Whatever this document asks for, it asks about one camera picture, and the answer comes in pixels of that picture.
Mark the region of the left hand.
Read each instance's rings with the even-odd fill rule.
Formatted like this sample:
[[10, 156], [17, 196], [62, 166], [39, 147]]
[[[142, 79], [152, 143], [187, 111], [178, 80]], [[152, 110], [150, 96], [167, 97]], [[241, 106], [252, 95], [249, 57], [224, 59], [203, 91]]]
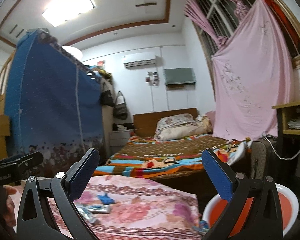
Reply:
[[0, 186], [0, 214], [9, 227], [16, 226], [15, 204], [11, 198], [11, 195], [16, 194], [16, 192], [17, 189], [13, 186]]

